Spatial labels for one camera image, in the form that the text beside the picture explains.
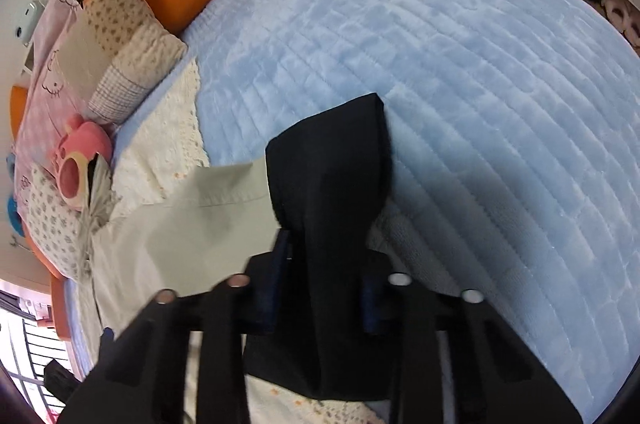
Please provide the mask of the cream daisy embroidered blanket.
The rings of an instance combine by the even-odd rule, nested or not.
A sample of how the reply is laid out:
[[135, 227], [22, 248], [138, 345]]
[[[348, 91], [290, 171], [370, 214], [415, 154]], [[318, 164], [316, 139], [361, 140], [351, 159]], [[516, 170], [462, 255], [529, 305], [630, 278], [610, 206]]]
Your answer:
[[167, 200], [193, 170], [209, 166], [196, 114], [200, 87], [191, 60], [122, 151], [113, 174], [114, 218]]

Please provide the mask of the pink Hello Kitty blanket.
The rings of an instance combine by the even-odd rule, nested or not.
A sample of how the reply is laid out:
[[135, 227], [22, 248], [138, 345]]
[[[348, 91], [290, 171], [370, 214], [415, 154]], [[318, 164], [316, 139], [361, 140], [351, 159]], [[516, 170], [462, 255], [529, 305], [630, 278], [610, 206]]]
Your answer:
[[32, 36], [34, 68], [14, 144], [14, 197], [21, 216], [26, 215], [32, 165], [51, 172], [52, 155], [66, 134], [68, 119], [85, 112], [85, 102], [66, 85], [58, 66], [58, 50], [81, 12], [76, 0], [48, 0]]

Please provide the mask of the beige patchwork pillow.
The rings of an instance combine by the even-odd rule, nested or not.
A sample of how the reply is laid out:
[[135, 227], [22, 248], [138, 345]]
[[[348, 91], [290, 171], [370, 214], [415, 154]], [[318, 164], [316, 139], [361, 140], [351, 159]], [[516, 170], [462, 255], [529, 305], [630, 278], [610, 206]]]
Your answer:
[[186, 54], [145, 0], [90, 0], [58, 50], [85, 116], [121, 125]]

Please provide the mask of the white blue floral pillow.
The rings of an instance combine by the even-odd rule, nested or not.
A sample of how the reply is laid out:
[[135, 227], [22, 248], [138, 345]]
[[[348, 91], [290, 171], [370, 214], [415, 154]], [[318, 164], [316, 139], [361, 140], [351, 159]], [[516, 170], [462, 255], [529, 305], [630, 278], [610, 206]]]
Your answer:
[[78, 281], [88, 267], [81, 214], [63, 200], [53, 176], [32, 165], [27, 200], [29, 236], [43, 256], [67, 279]]

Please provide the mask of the pink strawberry bear plush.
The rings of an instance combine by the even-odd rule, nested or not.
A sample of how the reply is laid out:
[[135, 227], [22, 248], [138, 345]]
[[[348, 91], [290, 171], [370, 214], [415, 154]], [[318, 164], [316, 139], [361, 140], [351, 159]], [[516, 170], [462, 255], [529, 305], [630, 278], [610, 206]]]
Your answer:
[[80, 114], [67, 120], [65, 134], [53, 151], [52, 165], [58, 192], [71, 209], [80, 211], [84, 206], [90, 161], [96, 155], [110, 161], [112, 153], [111, 138], [101, 125]]

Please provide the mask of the light blue quilted bedspread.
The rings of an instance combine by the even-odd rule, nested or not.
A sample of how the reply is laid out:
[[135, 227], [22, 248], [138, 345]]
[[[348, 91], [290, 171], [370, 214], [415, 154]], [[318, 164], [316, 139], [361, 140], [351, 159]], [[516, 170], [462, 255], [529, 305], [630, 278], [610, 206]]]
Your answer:
[[[268, 326], [242, 337], [247, 423], [391, 423], [388, 401], [359, 398], [364, 253], [434, 292], [480, 292], [578, 423], [637, 422], [638, 55], [582, 0], [390, 14], [408, 70], [385, 92], [306, 115], [240, 163], [204, 147], [206, 167], [265, 160], [279, 225], [233, 274], [277, 281]], [[116, 164], [191, 60], [120, 129]]]

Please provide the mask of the light green jacket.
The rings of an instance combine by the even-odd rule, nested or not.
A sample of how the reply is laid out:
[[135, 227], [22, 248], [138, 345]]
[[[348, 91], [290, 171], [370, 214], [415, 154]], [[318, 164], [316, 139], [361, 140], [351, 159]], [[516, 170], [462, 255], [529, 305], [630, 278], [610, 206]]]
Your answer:
[[122, 333], [155, 293], [213, 288], [270, 250], [278, 228], [265, 160], [194, 167], [156, 199], [118, 195], [98, 163], [78, 237], [78, 323], [90, 358], [103, 331]]

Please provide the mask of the balcony window with railing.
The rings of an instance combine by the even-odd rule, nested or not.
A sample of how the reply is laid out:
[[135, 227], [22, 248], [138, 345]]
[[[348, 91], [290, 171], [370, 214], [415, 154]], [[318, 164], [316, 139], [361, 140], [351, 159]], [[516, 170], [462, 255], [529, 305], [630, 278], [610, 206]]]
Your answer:
[[44, 386], [44, 367], [56, 360], [75, 378], [85, 372], [72, 342], [58, 336], [52, 307], [40, 300], [1, 292], [1, 363], [29, 407], [45, 423], [55, 423], [64, 404]]

